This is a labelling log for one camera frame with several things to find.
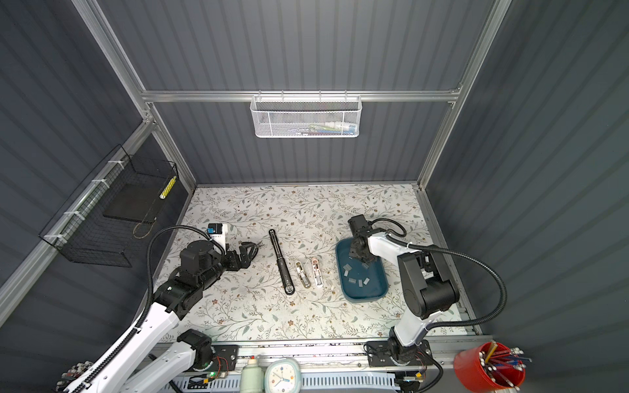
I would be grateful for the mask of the pink small stapler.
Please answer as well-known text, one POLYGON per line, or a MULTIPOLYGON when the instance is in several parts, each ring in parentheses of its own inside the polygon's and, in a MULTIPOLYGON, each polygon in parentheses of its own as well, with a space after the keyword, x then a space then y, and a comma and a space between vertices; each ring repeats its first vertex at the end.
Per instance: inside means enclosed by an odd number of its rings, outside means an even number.
POLYGON ((320 263, 319 260, 316 258, 313 258, 311 261, 311 265, 312 265, 312 269, 313 269, 313 273, 314 273, 314 279, 315 279, 315 284, 318 288, 323 288, 324 287, 324 279, 323 279, 323 274, 320 268, 320 263))

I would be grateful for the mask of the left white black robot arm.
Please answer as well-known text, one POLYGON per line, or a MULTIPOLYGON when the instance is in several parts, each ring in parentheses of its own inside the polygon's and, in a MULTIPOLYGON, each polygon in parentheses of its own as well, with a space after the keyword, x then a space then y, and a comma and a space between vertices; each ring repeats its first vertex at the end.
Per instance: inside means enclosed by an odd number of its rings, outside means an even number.
POLYGON ((148 285, 140 316, 97 361, 79 363, 64 373, 56 386, 58 392, 156 392, 190 368, 210 368, 215 358, 212 340, 195 329, 180 335, 169 352, 149 366, 139 367, 207 289, 224 273, 249 268, 260 250, 256 242, 243 242, 239 249, 231 249, 220 224, 191 231, 200 239, 180 252, 180 266, 166 282, 158 287, 148 285))

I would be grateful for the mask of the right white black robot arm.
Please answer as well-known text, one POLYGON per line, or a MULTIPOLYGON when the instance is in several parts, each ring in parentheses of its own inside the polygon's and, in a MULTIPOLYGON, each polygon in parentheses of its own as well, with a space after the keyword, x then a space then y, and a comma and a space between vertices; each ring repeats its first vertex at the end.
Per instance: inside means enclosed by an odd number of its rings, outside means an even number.
POLYGON ((369 221, 364 215, 355 215, 348 221, 352 232, 349 256, 365 263, 377 258, 397 266, 401 278, 406 310, 400 321, 391 328, 383 354, 397 365, 407 365, 420 352, 420 342, 437 328, 482 325, 496 318, 505 309, 508 292, 505 281, 485 262, 463 252, 435 245, 422 246, 404 242, 407 235, 403 225, 388 218, 369 221), (485 270, 499 288, 496 307, 482 317, 468 321, 442 321, 438 319, 460 300, 460 287, 447 255, 468 260, 485 270))

